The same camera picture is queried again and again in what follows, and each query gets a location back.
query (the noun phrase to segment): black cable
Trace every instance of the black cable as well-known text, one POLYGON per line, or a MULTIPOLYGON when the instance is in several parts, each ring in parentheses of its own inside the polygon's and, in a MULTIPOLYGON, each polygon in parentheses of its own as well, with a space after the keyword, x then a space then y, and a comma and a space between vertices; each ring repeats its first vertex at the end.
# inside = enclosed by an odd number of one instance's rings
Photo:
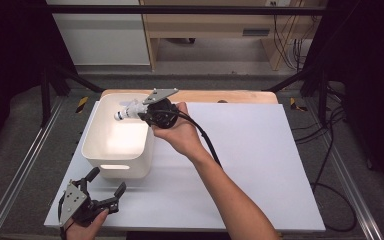
POLYGON ((208 148, 210 149, 210 152, 211 152, 211 155, 213 156, 214 158, 214 161, 216 161, 216 163, 221 167, 221 163, 220 163, 220 160, 218 159, 218 156, 217 156, 217 153, 216 153, 216 150, 214 149, 214 146, 213 144, 211 143, 211 140, 210 138, 208 137, 207 133, 204 131, 204 129, 201 128, 201 126, 198 125, 198 123, 196 123, 188 114, 182 112, 182 111, 179 111, 179 113, 177 112, 172 112, 172 111, 166 111, 166 110, 155 110, 153 111, 154 113, 166 113, 166 114, 172 114, 172 115, 176 115, 178 117, 181 117, 189 122, 191 122, 193 125, 195 125, 196 128, 198 128, 199 132, 201 133, 201 136, 204 138, 205 142, 207 143, 207 146, 208 148))
MULTIPOLYGON (((329 158, 331 149, 332 149, 332 147, 333 147, 333 141, 334 141, 333 125, 336 124, 337 122, 339 122, 339 121, 342 119, 342 118, 341 118, 341 119, 337 119, 337 120, 335 120, 335 118, 336 118, 336 116, 338 116, 339 114, 341 114, 341 113, 343 113, 343 112, 344 112, 344 110, 342 109, 342 106, 335 108, 335 109, 332 111, 331 116, 330 116, 330 118, 329 118, 329 120, 328 120, 328 122, 327 122, 327 125, 329 126, 328 129, 326 129, 326 128, 319 128, 318 130, 316 130, 315 132, 311 133, 310 135, 295 140, 295 141, 297 142, 297 141, 302 141, 302 140, 304 140, 304 139, 308 139, 308 138, 314 136, 315 134, 317 134, 318 132, 320 132, 320 131, 323 130, 323 129, 325 130, 325 132, 324 132, 323 134, 325 134, 327 131, 330 131, 330 134, 331 134, 331 141, 330 141, 328 150, 327 150, 327 152, 326 152, 325 158, 323 159, 322 166, 320 167, 320 170, 319 170, 319 172, 318 172, 318 174, 317 174, 316 181, 315 181, 315 182, 311 182, 310 185, 312 186, 312 192, 313 192, 313 194, 315 193, 315 191, 316 191, 316 187, 317 187, 317 186, 324 187, 324 188, 326 188, 326 189, 331 190, 332 192, 334 192, 335 194, 337 194, 339 197, 341 197, 341 198, 347 203, 347 205, 349 206, 349 208, 351 209, 351 212, 352 212, 352 215, 353 215, 353 221, 352 221, 351 226, 341 229, 341 228, 335 228, 335 227, 329 226, 328 224, 325 224, 325 227, 326 227, 327 229, 330 229, 330 230, 333 230, 333 231, 336 231, 336 232, 349 232, 349 231, 351 231, 352 229, 354 229, 355 226, 357 225, 357 214, 356 214, 356 212, 355 212, 354 207, 353 207, 352 204, 349 202, 349 200, 348 200, 344 195, 342 195, 339 191, 335 190, 334 188, 332 188, 332 187, 330 187, 330 186, 328 186, 328 185, 326 185, 326 184, 322 184, 322 183, 320 183, 320 178, 321 178, 321 176, 322 176, 322 174, 323 174, 323 171, 324 171, 324 169, 325 169, 325 166, 326 166, 327 160, 328 160, 328 158, 329 158)), ((308 126, 308 127, 306 127, 306 128, 301 128, 301 129, 307 129, 307 128, 312 127, 313 125, 310 125, 310 126, 308 126)), ((317 137, 319 137, 319 136, 322 136, 323 134, 319 134, 319 135, 317 135, 316 137, 313 137, 312 139, 310 139, 310 140, 308 140, 308 141, 306 141, 306 142, 312 141, 312 140, 314 140, 315 138, 317 138, 317 137)))
POLYGON ((75 222, 73 221, 73 222, 70 223, 70 225, 68 225, 68 227, 65 229, 65 233, 66 233, 66 235, 67 235, 67 231, 68 231, 68 229, 69 229, 71 226, 73 226, 74 223, 75 223, 75 222))
POLYGON ((332 147, 333 147, 333 124, 332 124, 332 122, 333 122, 333 119, 335 118, 335 116, 336 116, 337 114, 343 112, 343 110, 342 110, 342 111, 340 111, 339 113, 335 113, 335 111, 338 110, 338 109, 340 109, 340 108, 341 108, 341 107, 338 107, 338 108, 336 108, 335 110, 332 111, 332 113, 331 113, 331 115, 330 115, 330 119, 329 119, 329 121, 327 122, 327 124, 330 125, 329 130, 330 130, 330 134, 331 134, 331 140, 330 140, 329 147, 328 147, 328 149, 327 149, 327 153, 326 153, 326 155, 325 155, 325 158, 323 159, 322 166, 320 167, 320 171, 319 171, 319 173, 318 173, 318 175, 317 175, 316 181, 314 182, 315 185, 313 186, 313 192, 316 191, 317 183, 320 181, 320 177, 322 176, 322 173, 323 173, 323 171, 324 171, 324 168, 325 168, 325 166, 326 166, 327 160, 328 160, 329 155, 330 155, 330 151, 332 150, 332 147))
POLYGON ((283 32, 285 31, 286 26, 288 25, 289 21, 292 19, 293 16, 294 15, 289 16, 288 20, 286 20, 285 26, 283 26, 282 30, 280 31, 280 34, 282 35, 283 40, 285 40, 285 36, 283 36, 283 32))
POLYGON ((333 230, 333 231, 336 231, 336 232, 349 232, 349 231, 353 230, 355 228, 355 226, 357 225, 357 213, 355 212, 354 207, 352 206, 350 201, 348 201, 348 199, 344 195, 342 195, 340 192, 335 190, 333 187, 330 187, 330 186, 328 186, 326 184, 323 184, 323 183, 310 183, 310 185, 314 185, 314 186, 317 185, 317 186, 320 186, 320 187, 324 187, 324 188, 329 189, 332 192, 336 193, 339 197, 341 197, 347 203, 347 205, 349 206, 349 208, 350 208, 350 210, 352 212, 353 221, 352 221, 351 226, 349 226, 347 228, 340 229, 340 228, 334 228, 334 227, 332 227, 330 225, 325 224, 325 227, 327 229, 330 229, 330 230, 333 230))
MULTIPOLYGON (((65 191, 58 202, 58 221, 61 221, 61 212, 62 212, 62 204, 64 203, 64 197, 65 197, 65 191)), ((60 227, 60 237, 62 240, 67 239, 67 234, 66 234, 66 231, 64 230, 64 226, 60 227)))
POLYGON ((301 46, 302 46, 302 40, 299 40, 297 43, 297 40, 294 39, 294 60, 297 63, 297 72, 300 70, 299 64, 301 63, 301 46))
POLYGON ((327 150, 327 152, 326 152, 325 158, 323 159, 323 163, 322 163, 322 166, 320 167, 320 171, 319 171, 319 173, 318 173, 318 175, 317 175, 316 181, 313 182, 313 183, 310 183, 310 184, 312 185, 312 191, 313 191, 313 193, 315 193, 315 191, 316 191, 316 187, 317 187, 317 186, 322 186, 322 187, 325 187, 325 188, 327 188, 327 189, 333 191, 334 193, 336 193, 338 196, 340 196, 342 199, 345 200, 345 202, 346 202, 346 203, 348 204, 348 206, 350 207, 351 212, 352 212, 352 215, 353 215, 353 222, 352 222, 351 226, 350 226, 350 227, 347 227, 347 228, 344 228, 344 229, 334 228, 334 227, 329 226, 329 225, 327 225, 327 224, 325 224, 325 226, 326 226, 326 228, 328 228, 328 229, 330 229, 330 230, 333 230, 333 231, 337 231, 337 232, 348 232, 348 231, 351 231, 352 229, 354 229, 354 227, 355 227, 356 224, 357 224, 357 215, 356 215, 356 212, 355 212, 355 210, 354 210, 354 207, 351 205, 351 203, 348 201, 348 199, 346 199, 346 197, 343 196, 341 193, 339 193, 337 190, 335 190, 334 188, 329 187, 329 186, 327 186, 327 185, 325 185, 325 184, 320 183, 320 178, 321 178, 322 173, 323 173, 323 171, 324 171, 324 169, 325 169, 327 160, 328 160, 328 158, 329 158, 330 152, 331 152, 332 147, 333 147, 333 141, 334 141, 334 135, 333 135, 333 121, 334 121, 334 118, 335 118, 338 114, 340 114, 340 113, 343 112, 343 110, 341 110, 340 112, 335 113, 338 109, 341 109, 341 107, 338 107, 338 108, 336 108, 335 110, 332 111, 331 116, 330 116, 330 119, 329 119, 329 121, 328 121, 328 123, 329 123, 329 125, 330 125, 329 130, 330 130, 330 134, 331 134, 331 141, 330 141, 330 143, 329 143, 328 150, 327 150))
POLYGON ((305 130, 305 129, 309 129, 309 128, 312 128, 314 126, 317 126, 317 122, 316 123, 313 123, 311 124, 310 126, 307 126, 307 127, 296 127, 296 128, 291 128, 291 131, 296 131, 296 130, 305 130))
POLYGON ((316 22, 317 22, 317 17, 313 18, 314 16, 311 17, 311 20, 313 21, 313 23, 311 24, 311 26, 307 29, 307 31, 304 33, 304 35, 301 37, 301 40, 304 40, 304 39, 307 39, 307 36, 310 35, 311 31, 314 29, 314 27, 316 26, 316 22))
POLYGON ((285 51, 285 47, 284 45, 282 44, 282 40, 280 39, 280 36, 279 36, 279 33, 277 31, 277 16, 276 15, 273 15, 273 20, 274 20, 274 34, 273 34, 273 41, 274 41, 274 46, 276 47, 277 51, 279 52, 280 56, 282 57, 283 61, 286 63, 286 65, 291 68, 291 69, 294 69, 294 66, 291 66, 290 63, 288 62, 288 60, 285 58, 284 54, 286 54, 286 51, 285 51), (280 46, 282 47, 282 50, 281 51, 279 49, 279 46, 277 45, 277 41, 276 41, 276 35, 277 35, 277 38, 279 39, 280 41, 280 46))

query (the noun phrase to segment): white plastic bin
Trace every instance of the white plastic bin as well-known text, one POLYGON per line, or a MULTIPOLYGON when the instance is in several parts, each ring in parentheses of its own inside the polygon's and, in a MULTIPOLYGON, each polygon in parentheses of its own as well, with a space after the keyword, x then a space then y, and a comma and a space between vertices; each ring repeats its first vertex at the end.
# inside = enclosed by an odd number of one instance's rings
POLYGON ((99 101, 86 130, 82 154, 104 178, 143 178, 150 171, 154 134, 140 119, 116 121, 114 113, 132 100, 143 101, 148 95, 113 93, 99 101))

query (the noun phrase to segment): white cabinet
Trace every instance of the white cabinet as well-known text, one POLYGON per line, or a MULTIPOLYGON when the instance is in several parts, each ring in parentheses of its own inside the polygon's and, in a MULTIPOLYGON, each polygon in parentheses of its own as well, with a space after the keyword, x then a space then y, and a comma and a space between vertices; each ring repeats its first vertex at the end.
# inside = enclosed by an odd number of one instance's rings
MULTIPOLYGON (((51 4, 138 5, 137 0, 47 0, 51 4)), ((140 14, 54 14, 76 66, 149 65, 140 14)))

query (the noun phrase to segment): forearm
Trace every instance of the forearm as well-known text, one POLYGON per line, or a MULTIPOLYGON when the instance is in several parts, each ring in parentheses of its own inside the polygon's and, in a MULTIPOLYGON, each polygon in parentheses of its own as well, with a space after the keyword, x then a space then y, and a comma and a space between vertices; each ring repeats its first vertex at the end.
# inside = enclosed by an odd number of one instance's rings
POLYGON ((233 240, 278 239, 277 232, 260 208, 226 175, 208 152, 200 152, 190 160, 217 205, 233 240))

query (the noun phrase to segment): power cord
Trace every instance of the power cord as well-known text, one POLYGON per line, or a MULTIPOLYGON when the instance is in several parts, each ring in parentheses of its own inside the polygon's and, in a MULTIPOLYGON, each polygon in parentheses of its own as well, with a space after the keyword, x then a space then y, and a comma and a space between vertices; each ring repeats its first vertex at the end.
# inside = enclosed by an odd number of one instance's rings
MULTIPOLYGON (((332 126, 334 125, 334 124, 336 124, 336 123, 338 123, 340 121, 340 119, 338 119, 338 120, 333 120, 331 123, 332 123, 332 126)), ((291 129, 291 130, 302 130, 302 129, 308 129, 308 128, 311 128, 312 126, 315 126, 315 125, 317 125, 318 123, 314 123, 314 124, 312 124, 312 125, 310 125, 310 126, 308 126, 308 127, 303 127, 303 128, 295 128, 295 129, 291 129)), ((326 134, 326 132, 327 131, 329 131, 328 129, 326 129, 326 128, 319 128, 319 129, 317 129, 316 131, 314 131, 313 133, 311 133, 310 135, 308 135, 308 136, 305 136, 305 137, 302 137, 302 138, 298 138, 298 139, 295 139, 295 143, 296 144, 304 144, 304 143, 308 143, 308 142, 310 142, 310 141, 313 141, 314 139, 317 139, 318 137, 320 137, 320 136, 323 136, 324 134, 326 134)))
MULTIPOLYGON (((58 202, 58 220, 61 219, 62 204, 64 203, 64 197, 65 197, 65 191, 58 202)), ((62 240, 67 240, 67 230, 68 230, 68 228, 64 229, 64 226, 60 227, 60 237, 62 240)))
POLYGON ((336 189, 334 189, 333 187, 330 187, 330 186, 328 186, 328 185, 326 185, 326 184, 322 184, 322 183, 320 183, 320 178, 321 178, 321 176, 322 176, 322 174, 323 174, 323 171, 324 171, 324 169, 325 169, 325 167, 326 167, 327 160, 329 159, 329 155, 330 155, 330 152, 331 152, 332 147, 333 147, 333 141, 334 141, 333 125, 334 125, 335 123, 337 123, 338 121, 340 121, 340 119, 339 119, 339 120, 335 120, 335 118, 336 118, 339 114, 342 114, 343 112, 344 112, 344 111, 343 111, 343 109, 342 109, 342 106, 337 107, 336 109, 334 109, 334 110, 332 111, 331 116, 330 116, 330 118, 329 118, 329 120, 328 120, 328 122, 327 122, 327 124, 329 125, 328 130, 326 130, 325 128, 320 128, 320 129, 318 129, 317 131, 311 133, 311 134, 310 134, 309 136, 307 136, 307 137, 304 137, 304 138, 300 138, 300 139, 295 140, 295 141, 297 142, 297 141, 301 141, 301 140, 303 140, 303 139, 311 138, 311 137, 313 137, 315 134, 317 134, 318 132, 322 131, 322 129, 325 130, 325 132, 324 132, 323 134, 325 134, 327 131, 330 131, 330 134, 331 134, 331 141, 330 141, 330 143, 329 143, 328 150, 327 150, 326 155, 325 155, 325 157, 324 157, 324 159, 323 159, 323 163, 322 163, 322 166, 320 167, 320 170, 319 170, 319 172, 318 172, 318 174, 317 174, 316 180, 315 180, 314 182, 310 182, 310 185, 312 186, 313 194, 315 193, 317 187, 323 187, 323 188, 325 188, 325 189, 328 189, 328 190, 332 191, 332 192, 335 193, 336 195, 338 195, 338 196, 339 196, 340 198, 342 198, 342 199, 345 201, 345 203, 349 206, 349 208, 350 208, 350 210, 351 210, 351 213, 352 213, 352 216, 353 216, 352 223, 351 223, 351 225, 350 225, 349 227, 346 227, 346 228, 336 228, 336 227, 330 226, 330 225, 328 225, 328 224, 325 224, 325 227, 326 227, 327 229, 330 229, 330 230, 333 230, 333 231, 336 231, 336 232, 349 232, 349 231, 351 231, 352 229, 354 229, 355 226, 357 225, 357 214, 356 214, 356 212, 355 212, 354 207, 353 207, 352 204, 349 202, 349 200, 348 200, 343 194, 341 194, 339 191, 337 191, 336 189))
POLYGON ((218 159, 218 156, 217 156, 217 153, 214 149, 214 146, 213 144, 211 143, 211 140, 210 138, 208 137, 207 133, 204 131, 204 129, 202 129, 201 126, 199 126, 198 123, 196 123, 188 114, 178 110, 178 112, 172 112, 172 111, 166 111, 166 110, 155 110, 154 113, 165 113, 165 114, 171 114, 171 115, 175 115, 175 116, 178 116, 180 118, 183 118, 189 122, 191 122, 196 128, 198 128, 199 132, 201 133, 201 136, 204 138, 205 142, 207 143, 207 146, 208 148, 210 149, 210 152, 211 152, 211 155, 213 156, 214 158, 214 161, 216 161, 216 163, 221 167, 221 163, 220 163, 220 160, 218 159))
POLYGON ((285 45, 287 44, 287 42, 285 41, 285 44, 282 44, 282 39, 280 38, 279 32, 277 31, 277 15, 273 15, 273 21, 274 21, 274 34, 273 34, 274 46, 276 47, 277 51, 279 52, 280 56, 282 57, 282 59, 286 63, 286 65, 290 69, 295 69, 295 67, 293 65, 291 65, 291 63, 288 61, 287 56, 285 56, 287 54, 286 49, 285 49, 285 45), (279 42, 280 42, 279 44, 282 47, 282 50, 279 49, 279 46, 278 46, 278 43, 276 40, 276 36, 279 39, 279 42))

